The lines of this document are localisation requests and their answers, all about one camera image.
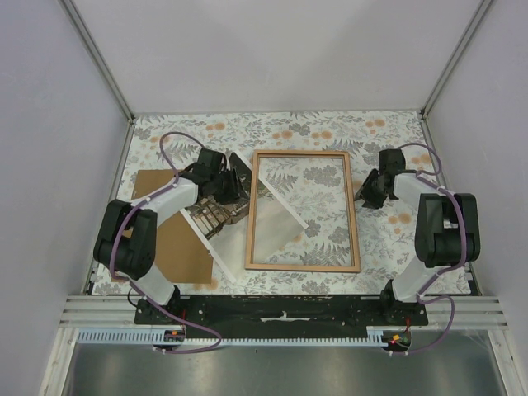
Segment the printed pier photo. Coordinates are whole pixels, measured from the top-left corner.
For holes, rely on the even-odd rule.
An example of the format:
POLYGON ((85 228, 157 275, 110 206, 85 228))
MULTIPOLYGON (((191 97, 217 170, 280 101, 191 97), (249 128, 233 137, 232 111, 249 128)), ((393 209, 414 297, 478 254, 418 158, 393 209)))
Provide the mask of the printed pier photo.
POLYGON ((184 219, 210 252, 225 277, 237 282, 245 272, 248 223, 256 218, 253 256, 262 263, 301 235, 308 224, 264 178, 257 183, 257 208, 250 210, 252 164, 240 152, 228 156, 242 184, 241 197, 221 205, 214 198, 181 211, 184 219))

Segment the wooden picture frame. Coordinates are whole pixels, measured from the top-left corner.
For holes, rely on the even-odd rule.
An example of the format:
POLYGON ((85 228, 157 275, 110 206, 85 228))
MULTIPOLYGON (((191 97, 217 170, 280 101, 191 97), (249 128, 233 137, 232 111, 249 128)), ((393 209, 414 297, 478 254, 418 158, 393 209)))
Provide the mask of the wooden picture frame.
POLYGON ((246 269, 360 272, 353 195, 345 151, 255 151, 246 269))

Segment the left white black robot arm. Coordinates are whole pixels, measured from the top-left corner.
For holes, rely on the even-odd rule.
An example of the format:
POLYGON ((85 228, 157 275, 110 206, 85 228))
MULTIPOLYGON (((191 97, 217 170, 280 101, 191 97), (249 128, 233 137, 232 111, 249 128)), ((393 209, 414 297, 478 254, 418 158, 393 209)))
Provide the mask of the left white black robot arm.
POLYGON ((229 168, 226 155, 203 148, 196 162, 157 190, 107 204, 93 259, 151 299, 153 314, 161 322, 175 323, 182 314, 180 291, 155 264, 158 227, 204 198, 232 204, 241 197, 241 189, 238 172, 229 168))

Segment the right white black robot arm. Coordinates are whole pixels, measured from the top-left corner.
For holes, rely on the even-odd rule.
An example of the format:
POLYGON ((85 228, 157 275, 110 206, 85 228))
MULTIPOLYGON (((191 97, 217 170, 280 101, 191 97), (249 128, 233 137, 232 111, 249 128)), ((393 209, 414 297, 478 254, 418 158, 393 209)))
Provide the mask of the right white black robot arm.
POLYGON ((369 209, 402 200, 417 211, 415 257, 387 283, 377 306, 379 318, 390 325, 404 319, 408 307, 423 304, 441 276, 476 260, 481 251, 476 197, 438 186, 424 174, 407 168, 401 148, 387 148, 355 195, 369 209))

